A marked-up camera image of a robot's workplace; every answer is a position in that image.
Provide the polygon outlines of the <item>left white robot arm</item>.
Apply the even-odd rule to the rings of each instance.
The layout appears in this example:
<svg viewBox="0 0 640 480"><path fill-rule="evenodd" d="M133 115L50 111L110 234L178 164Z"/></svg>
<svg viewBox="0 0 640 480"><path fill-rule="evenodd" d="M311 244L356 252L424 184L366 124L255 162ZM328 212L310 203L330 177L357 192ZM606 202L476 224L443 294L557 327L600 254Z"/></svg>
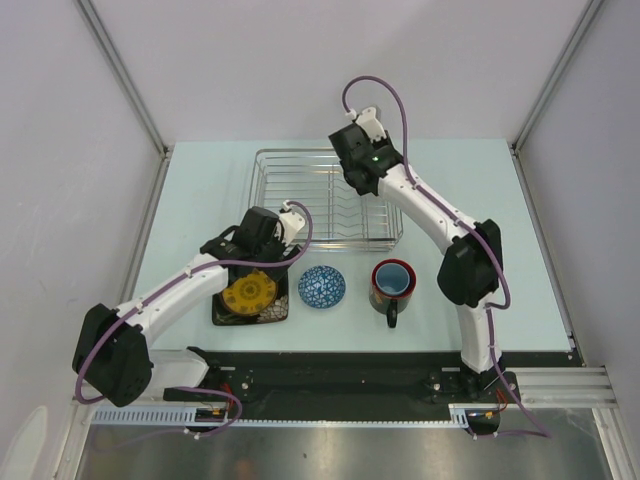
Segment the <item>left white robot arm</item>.
<svg viewBox="0 0 640 480"><path fill-rule="evenodd" d="M279 281L309 247L297 244L296 236L313 227L311 213L298 201L285 201L279 212L252 207L150 292L115 308L90 308L72 359L76 400L123 407L138 399L152 380L149 348L159 336L198 303L252 273Z"/></svg>

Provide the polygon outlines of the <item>metal wire dish rack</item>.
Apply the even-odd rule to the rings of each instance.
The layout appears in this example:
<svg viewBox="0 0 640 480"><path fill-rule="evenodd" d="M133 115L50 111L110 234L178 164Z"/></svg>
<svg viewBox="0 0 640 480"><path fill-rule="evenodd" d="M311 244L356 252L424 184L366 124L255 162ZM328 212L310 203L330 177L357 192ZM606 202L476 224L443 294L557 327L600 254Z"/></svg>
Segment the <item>metal wire dish rack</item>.
<svg viewBox="0 0 640 480"><path fill-rule="evenodd" d="M256 153L248 204L276 211L286 200L310 211L316 251L389 252L403 235L399 209L374 195L359 195L330 148Z"/></svg>

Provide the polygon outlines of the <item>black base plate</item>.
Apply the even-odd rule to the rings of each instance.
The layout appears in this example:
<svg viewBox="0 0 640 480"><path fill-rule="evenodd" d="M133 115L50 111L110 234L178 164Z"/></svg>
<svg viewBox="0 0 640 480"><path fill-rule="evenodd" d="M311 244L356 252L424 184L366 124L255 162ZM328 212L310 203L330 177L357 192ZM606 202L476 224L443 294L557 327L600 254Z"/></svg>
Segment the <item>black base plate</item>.
<svg viewBox="0 0 640 480"><path fill-rule="evenodd" d="M455 352L192 351L206 363L204 378L189 391L173 382L164 399L205 402L231 393L245 420L442 420L451 404L501 409L518 392L514 373L475 374Z"/></svg>

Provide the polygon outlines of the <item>black square floral plate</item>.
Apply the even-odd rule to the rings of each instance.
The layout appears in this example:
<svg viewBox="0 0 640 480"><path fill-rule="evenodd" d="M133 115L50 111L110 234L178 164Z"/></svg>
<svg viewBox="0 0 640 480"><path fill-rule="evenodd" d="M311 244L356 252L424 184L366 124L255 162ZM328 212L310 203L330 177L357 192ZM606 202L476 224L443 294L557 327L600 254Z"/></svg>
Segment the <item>black square floral plate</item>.
<svg viewBox="0 0 640 480"><path fill-rule="evenodd" d="M212 323L216 326L248 326L277 323L287 319L289 314L288 274L275 281L278 292L275 301L265 310L254 316L239 316L229 312L221 301L221 293L212 296Z"/></svg>

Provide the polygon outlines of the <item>yellow round patterned plate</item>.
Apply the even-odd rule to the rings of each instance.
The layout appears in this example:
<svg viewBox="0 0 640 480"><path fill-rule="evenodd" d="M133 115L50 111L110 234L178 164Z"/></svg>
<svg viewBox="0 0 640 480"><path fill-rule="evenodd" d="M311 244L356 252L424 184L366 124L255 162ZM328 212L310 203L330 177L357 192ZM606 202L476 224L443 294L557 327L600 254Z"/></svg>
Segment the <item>yellow round patterned plate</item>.
<svg viewBox="0 0 640 480"><path fill-rule="evenodd" d="M239 316L254 316L269 307L276 299L277 283L264 272L254 269L239 278L221 293L224 307Z"/></svg>

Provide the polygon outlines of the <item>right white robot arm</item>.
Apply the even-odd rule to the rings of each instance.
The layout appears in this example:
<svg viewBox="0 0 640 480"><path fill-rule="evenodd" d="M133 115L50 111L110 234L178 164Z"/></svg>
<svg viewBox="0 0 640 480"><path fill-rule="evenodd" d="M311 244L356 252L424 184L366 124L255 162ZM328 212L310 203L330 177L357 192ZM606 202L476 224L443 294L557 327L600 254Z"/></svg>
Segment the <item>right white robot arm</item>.
<svg viewBox="0 0 640 480"><path fill-rule="evenodd" d="M436 281L458 314L461 359L468 369L461 388L473 401L486 400L497 389L501 358L491 316L498 307L494 293L506 287L500 228L454 209L419 179L387 136L374 140L351 123L330 134L329 141L349 186L399 208L443 254Z"/></svg>

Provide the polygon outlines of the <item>black mug red rim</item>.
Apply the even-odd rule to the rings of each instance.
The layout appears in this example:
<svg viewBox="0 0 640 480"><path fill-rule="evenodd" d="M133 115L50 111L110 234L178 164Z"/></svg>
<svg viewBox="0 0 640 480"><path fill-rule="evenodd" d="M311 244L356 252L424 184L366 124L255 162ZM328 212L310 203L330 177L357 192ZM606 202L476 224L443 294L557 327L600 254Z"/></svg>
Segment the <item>black mug red rim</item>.
<svg viewBox="0 0 640 480"><path fill-rule="evenodd" d="M377 268L385 263L399 263L409 270L411 276L411 283L409 289L401 296L387 296L383 294L374 283L374 276ZM398 323L399 314L402 313L409 304L413 292L417 284L417 276L413 268L405 261L400 259L386 259L378 263L371 272L370 286L369 286L369 302L372 308L385 316L387 327L395 329Z"/></svg>

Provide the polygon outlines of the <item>blue patterned bowl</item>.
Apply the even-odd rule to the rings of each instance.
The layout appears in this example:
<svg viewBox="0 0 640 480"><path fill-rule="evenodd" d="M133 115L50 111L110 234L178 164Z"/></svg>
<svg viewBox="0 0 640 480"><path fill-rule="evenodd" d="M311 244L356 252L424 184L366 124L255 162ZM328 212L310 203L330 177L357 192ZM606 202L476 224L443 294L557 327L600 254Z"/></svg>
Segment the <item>blue patterned bowl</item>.
<svg viewBox="0 0 640 480"><path fill-rule="evenodd" d="M298 294L307 306L326 310L338 305L346 293L346 281L342 273L328 265L307 269L297 285Z"/></svg>

